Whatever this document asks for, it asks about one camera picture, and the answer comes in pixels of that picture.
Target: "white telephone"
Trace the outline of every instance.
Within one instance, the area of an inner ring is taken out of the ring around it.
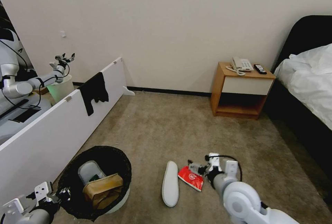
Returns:
[[[239,76],[243,76],[246,73],[253,71],[253,67],[247,59],[240,59],[238,57],[233,57],[231,60],[232,66],[226,66],[230,71],[236,72]]]

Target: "baseboard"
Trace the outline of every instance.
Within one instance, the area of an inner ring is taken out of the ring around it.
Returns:
[[[74,86],[83,85],[82,82],[73,82]],[[180,95],[191,95],[191,96],[200,96],[200,97],[211,97],[210,92],[195,92],[195,91],[180,91],[180,90],[168,90],[168,89],[158,89],[158,88],[147,88],[147,87],[128,87],[131,91],[147,91],[147,92],[159,92],[159,93],[168,93],[168,94],[180,94]]]
[[[73,82],[73,85],[74,86],[81,86],[81,85],[83,85],[84,83],[82,83],[82,82]]]

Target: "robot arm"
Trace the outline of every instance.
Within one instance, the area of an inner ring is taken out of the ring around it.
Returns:
[[[56,56],[58,64],[50,63],[53,71],[47,75],[35,77],[28,81],[15,81],[19,70],[17,50],[20,47],[17,35],[9,30],[2,29],[4,36],[0,42],[0,73],[3,81],[2,92],[7,98],[20,98],[31,93],[40,86],[45,87],[54,82],[61,83],[67,63],[74,60],[75,54],[70,59],[63,56]]]
[[[1,224],[50,224],[60,203],[70,200],[70,190],[52,194],[50,183],[43,182],[29,196],[19,196],[2,206]]]
[[[192,172],[205,175],[217,191],[234,224],[299,224],[286,213],[271,209],[261,202],[256,190],[237,181],[238,162],[224,159],[220,166],[219,154],[205,157],[207,166],[189,163]]]

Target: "wall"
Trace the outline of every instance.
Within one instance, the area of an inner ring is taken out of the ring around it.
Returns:
[[[218,61],[271,68],[299,18],[332,14],[331,0],[1,1],[39,74],[75,52],[71,74],[84,82],[121,55],[129,86],[202,92]]]

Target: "beige carpet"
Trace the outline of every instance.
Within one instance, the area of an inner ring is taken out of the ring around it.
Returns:
[[[264,114],[259,120],[213,117],[209,99],[137,92],[123,96],[80,151],[94,145],[123,150],[132,164],[131,191],[117,212],[95,223],[230,223],[218,195],[206,182],[198,192],[179,181],[179,201],[166,207],[161,186],[166,163],[204,163],[219,152],[236,157],[243,180],[261,200],[299,223],[332,223],[332,214],[281,134]],[[57,223],[91,223],[61,209]]]

